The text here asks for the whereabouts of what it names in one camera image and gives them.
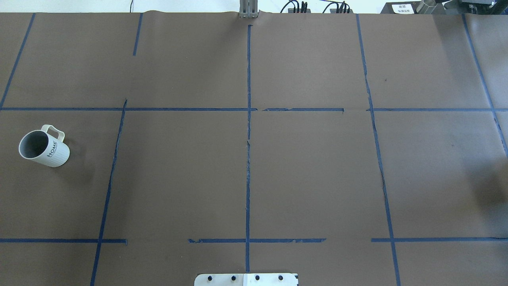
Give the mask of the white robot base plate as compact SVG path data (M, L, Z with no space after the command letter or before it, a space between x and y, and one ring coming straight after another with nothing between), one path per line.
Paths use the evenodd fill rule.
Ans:
M293 273L200 274L194 286L299 286Z

